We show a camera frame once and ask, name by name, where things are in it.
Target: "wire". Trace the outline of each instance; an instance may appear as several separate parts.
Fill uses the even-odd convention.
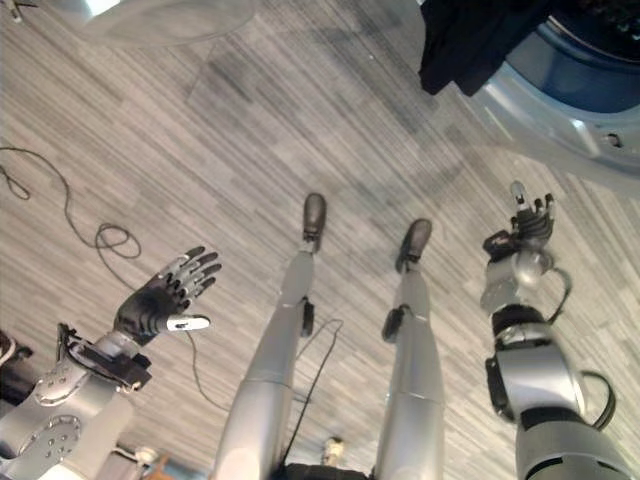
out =
[[[329,349],[327,350],[327,353],[325,353],[324,358],[322,359],[322,362],[320,363],[320,367],[318,367],[318,371],[316,372],[316,376],[313,379],[313,382],[311,383],[311,387],[309,388],[309,392],[307,393],[307,398],[304,401],[304,405],[302,406],[302,410],[300,411],[300,415],[298,416],[298,421],[296,422],[296,426],[293,429],[293,434],[291,435],[291,440],[289,440],[289,445],[287,445],[287,449],[285,450],[284,456],[282,457],[282,461],[280,462],[280,468],[284,468],[284,464],[285,464],[285,462],[287,460],[287,456],[289,455],[289,452],[291,451],[291,447],[293,446],[293,442],[295,441],[296,436],[298,435],[298,430],[300,429],[300,424],[302,423],[302,420],[304,418],[304,414],[307,411],[307,407],[309,406],[309,402],[311,401],[311,395],[313,395],[313,391],[316,388],[316,384],[318,383],[318,380],[320,379],[320,375],[322,374],[322,370],[324,369],[324,366],[327,363],[327,360],[329,360],[329,357],[331,356],[331,352],[333,352],[333,349],[336,346],[336,342],[338,341],[338,333],[340,332],[340,329],[344,326],[344,321],[335,318],[335,319],[329,320],[329,321],[325,322],[324,324],[322,324],[320,326],[320,328],[318,329],[318,331],[316,332],[316,334],[309,339],[309,341],[304,345],[304,347],[301,349],[300,353],[296,357],[296,358],[299,358],[300,355],[302,355],[304,350],[311,344],[311,342],[313,342],[315,340],[317,335],[324,329],[324,327],[326,327],[330,323],[334,323],[334,322],[339,323],[340,325],[338,326],[338,328],[336,328],[334,330],[334,332],[333,332],[333,340],[331,341],[331,345],[329,346]]]
[[[551,314],[547,323],[553,325],[555,321],[562,315],[564,304],[569,299],[569,295],[571,295],[571,291],[573,290],[573,281],[571,280],[571,275],[566,270],[562,268],[554,267],[551,269],[552,272],[558,274],[558,276],[562,279],[562,283],[564,284],[564,294],[562,295],[562,300],[558,304],[558,308],[556,308],[555,312]]]
[[[613,387],[611,386],[611,382],[609,382],[609,379],[604,375],[602,375],[601,373],[594,372],[592,370],[583,370],[580,373],[582,373],[583,377],[597,378],[607,386],[607,404],[604,406],[604,409],[602,410],[602,413],[600,414],[600,416],[591,425],[593,428],[597,430],[604,430],[604,428],[607,425],[609,425],[609,422],[613,420],[613,416],[616,413],[616,405],[617,405],[616,392],[613,390]]]
[[[200,375],[198,374],[198,364],[197,364],[197,360],[198,360],[198,349],[196,348],[196,342],[193,339],[193,337],[191,336],[190,332],[184,332],[187,334],[187,338],[189,338],[189,341],[191,342],[191,349],[193,351],[193,361],[191,362],[191,370],[193,371],[193,379],[196,382],[196,387],[198,389],[198,391],[200,392],[200,395],[202,395],[202,397],[209,402],[211,405],[213,405],[214,407],[222,410],[223,412],[227,412],[229,413],[229,409],[226,407],[223,407],[222,405],[220,405],[219,403],[215,402],[214,400],[212,400],[209,395],[207,395],[204,390],[202,389],[202,385],[200,384]]]
[[[125,260],[136,259],[142,254],[142,246],[140,245],[140,242],[138,241],[136,236],[133,233],[131,233],[129,230],[127,230],[126,228],[120,225],[105,222],[105,223],[101,223],[98,229],[96,230],[96,233],[93,237],[93,241],[87,240],[85,237],[82,236],[82,234],[78,230],[78,227],[76,226],[71,216],[71,202],[72,202],[73,194],[72,194],[71,187],[69,186],[69,182],[67,181],[66,177],[60,172],[60,170],[58,170],[56,166],[53,163],[51,163],[49,160],[47,160],[45,157],[43,157],[39,153],[36,153],[32,150],[28,150],[26,148],[18,148],[18,147],[0,147],[0,152],[4,152],[4,151],[26,154],[27,155],[26,158],[29,158],[33,161],[37,159],[56,175],[56,177],[58,178],[58,180],[60,180],[60,183],[62,184],[62,187],[64,189],[64,207],[63,207],[64,218],[67,221],[67,224],[73,231],[76,238],[80,240],[80,242],[82,242],[82,244],[85,247],[96,250],[96,252],[98,253],[98,256],[100,257],[100,261],[104,264],[107,270],[109,270],[111,274],[116,279],[118,279],[118,281],[120,281],[120,283],[122,283],[125,287],[129,288],[130,290],[136,290],[131,284],[126,282],[120,275],[118,275],[114,271],[114,269],[109,265],[109,263],[106,261],[102,253],[102,250],[108,250],[112,252],[114,255],[116,255],[117,257],[123,258]],[[15,197],[24,201],[31,199],[31,192],[29,191],[29,189],[27,189],[27,187],[25,187],[16,179],[11,177],[9,173],[7,173],[4,166],[0,166],[0,175],[5,178],[7,182],[7,186],[9,187],[9,190],[11,191],[11,193],[13,193]],[[122,238],[120,240],[110,241],[105,236],[107,232],[111,232],[112,234],[113,233],[121,234]],[[128,243],[133,243],[134,245],[133,253],[124,253],[118,250],[118,247],[124,246]]]

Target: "black cloth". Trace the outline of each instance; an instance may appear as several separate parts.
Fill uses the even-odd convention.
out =
[[[451,81],[473,95],[551,13],[553,0],[426,0],[420,79],[432,95]]]

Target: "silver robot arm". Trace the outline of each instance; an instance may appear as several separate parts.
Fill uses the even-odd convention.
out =
[[[119,308],[112,331],[95,344],[59,325],[58,361],[16,408],[0,419],[0,478],[34,480],[69,455],[91,420],[117,391],[142,388],[151,362],[141,348],[164,331],[210,325],[186,315],[193,300],[215,282],[216,253],[204,247],[181,255]]]
[[[613,443],[583,418],[582,373],[564,353],[533,293],[552,266],[544,250],[553,230],[553,198],[529,204],[512,185],[513,231],[485,241],[491,260],[481,305],[491,317],[495,354],[486,361],[496,413],[517,424],[520,480],[629,480],[633,475]]]

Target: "silver robot leg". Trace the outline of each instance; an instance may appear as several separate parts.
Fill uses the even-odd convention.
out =
[[[429,325],[427,285],[416,263],[406,264],[395,307],[385,326],[385,339],[391,335],[395,340],[396,358],[375,478],[441,479],[444,387]]]
[[[291,261],[276,310],[236,393],[214,480],[265,480],[281,461],[298,339],[313,276],[311,244]]]

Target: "black fabric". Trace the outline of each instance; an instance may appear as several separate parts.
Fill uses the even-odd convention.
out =
[[[551,13],[553,0],[427,0],[420,79],[437,94],[451,81],[473,95]]]
[[[271,480],[368,480],[365,474],[354,470],[340,470],[324,465],[291,463],[276,472]]]

